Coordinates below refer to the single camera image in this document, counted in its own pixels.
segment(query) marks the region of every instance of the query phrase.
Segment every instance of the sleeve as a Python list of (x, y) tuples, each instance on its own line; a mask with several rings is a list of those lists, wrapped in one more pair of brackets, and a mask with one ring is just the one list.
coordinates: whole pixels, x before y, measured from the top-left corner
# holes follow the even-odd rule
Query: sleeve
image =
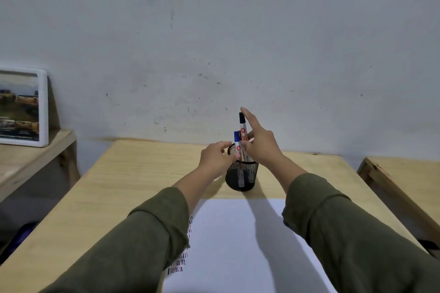
[(188, 245), (189, 210), (168, 187), (129, 216), (41, 293), (156, 292), (162, 271)]
[(440, 262), (314, 174), (289, 187), (284, 223), (305, 239), (338, 292), (435, 292)]

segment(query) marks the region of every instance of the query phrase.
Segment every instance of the pen holder base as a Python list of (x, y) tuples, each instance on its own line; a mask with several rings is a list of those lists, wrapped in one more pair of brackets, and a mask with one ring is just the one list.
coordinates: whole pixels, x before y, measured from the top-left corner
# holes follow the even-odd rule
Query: pen holder base
[[(228, 155), (235, 153), (235, 145), (228, 148)], [(235, 161), (226, 172), (225, 180), (228, 187), (236, 191), (249, 191), (255, 185), (258, 163), (255, 161)]]

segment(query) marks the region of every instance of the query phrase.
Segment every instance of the light wood tabletop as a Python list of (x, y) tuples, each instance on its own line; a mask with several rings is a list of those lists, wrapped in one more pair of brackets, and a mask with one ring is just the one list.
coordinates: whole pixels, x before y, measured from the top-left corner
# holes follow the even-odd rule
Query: light wood tabletop
[(65, 168), (71, 185), (79, 179), (76, 154), (70, 147), (76, 141), (75, 133), (71, 130), (54, 130), (50, 132), (49, 140), (46, 147), (0, 144), (0, 201), (58, 155), (63, 155), (61, 160), (66, 161)]
[[(124, 220), (130, 210), (193, 170), (203, 148), (140, 140), (115, 141), (0, 267), (0, 292), (31, 293), (50, 284)], [(309, 172), (325, 177), (366, 211), (418, 244), (341, 157), (285, 154)], [(223, 182), (224, 178), (214, 181), (204, 198), (245, 199)], [(264, 195), (254, 188), (249, 191), (252, 197), (285, 197), (276, 179), (263, 166), (258, 168), (257, 183)]]
[(369, 156), (358, 172), (367, 184), (374, 181), (402, 200), (440, 246), (440, 162)]

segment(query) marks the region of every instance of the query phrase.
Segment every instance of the person's right hand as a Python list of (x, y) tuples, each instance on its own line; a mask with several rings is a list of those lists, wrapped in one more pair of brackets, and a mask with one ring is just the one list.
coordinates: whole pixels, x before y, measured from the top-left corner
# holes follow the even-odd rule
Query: person's right hand
[(280, 156), (283, 156), (275, 140), (273, 132), (264, 129), (258, 122), (255, 115), (253, 115), (246, 108), (241, 107), (241, 111), (252, 127), (252, 131), (249, 132), (248, 138), (249, 140), (254, 138), (254, 140), (252, 142), (242, 142), (242, 145), (245, 147), (247, 154), (252, 158), (252, 160), (261, 163), (264, 166), (268, 166), (271, 162), (278, 160)]

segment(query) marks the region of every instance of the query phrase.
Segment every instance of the black marker cap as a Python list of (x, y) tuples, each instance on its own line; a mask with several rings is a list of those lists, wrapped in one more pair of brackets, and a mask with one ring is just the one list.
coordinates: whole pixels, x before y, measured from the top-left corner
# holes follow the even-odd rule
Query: black marker cap
[(243, 115), (243, 113), (240, 113), (240, 124), (244, 124), (246, 123), (246, 119), (245, 119), (245, 115)]

